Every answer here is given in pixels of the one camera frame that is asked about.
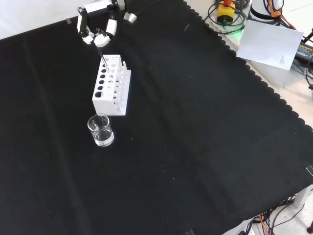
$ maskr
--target yellow device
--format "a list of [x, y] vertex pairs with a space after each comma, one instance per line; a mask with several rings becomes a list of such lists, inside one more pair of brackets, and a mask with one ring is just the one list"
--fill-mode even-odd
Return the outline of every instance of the yellow device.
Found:
[[217, 13], [217, 22], [219, 23], [232, 23], [234, 20], [234, 15], [235, 15], [235, 4], [231, 0], [224, 0], [221, 1], [221, 3], [227, 4], [231, 7], [224, 6], [219, 4], [219, 10]]

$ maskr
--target black tablecloth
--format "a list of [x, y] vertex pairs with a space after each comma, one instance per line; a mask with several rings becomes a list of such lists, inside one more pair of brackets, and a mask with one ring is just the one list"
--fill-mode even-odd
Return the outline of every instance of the black tablecloth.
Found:
[[312, 183], [312, 129], [182, 1], [121, 22], [103, 53], [132, 70], [105, 148], [87, 129], [100, 58], [75, 22], [0, 42], [1, 234], [220, 235]]

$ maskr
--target white test tube rack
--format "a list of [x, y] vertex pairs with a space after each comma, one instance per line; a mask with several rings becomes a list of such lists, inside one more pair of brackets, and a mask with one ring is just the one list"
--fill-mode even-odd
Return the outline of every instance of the white test tube rack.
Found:
[[109, 71], [101, 60], [92, 101], [97, 114], [126, 114], [131, 71], [122, 64], [120, 55], [103, 55]]

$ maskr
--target white paper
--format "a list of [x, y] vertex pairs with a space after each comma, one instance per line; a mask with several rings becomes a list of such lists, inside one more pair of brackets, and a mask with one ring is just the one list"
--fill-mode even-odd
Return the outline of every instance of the white paper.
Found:
[[303, 33], [296, 30], [248, 21], [237, 56], [289, 70], [302, 36]]

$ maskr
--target clear liquid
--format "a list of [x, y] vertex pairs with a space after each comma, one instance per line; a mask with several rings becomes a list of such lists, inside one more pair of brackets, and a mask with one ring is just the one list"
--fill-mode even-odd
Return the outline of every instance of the clear liquid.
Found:
[[111, 131], [105, 130], [93, 133], [94, 141], [98, 146], [104, 147], [110, 145], [114, 140], [114, 135]]

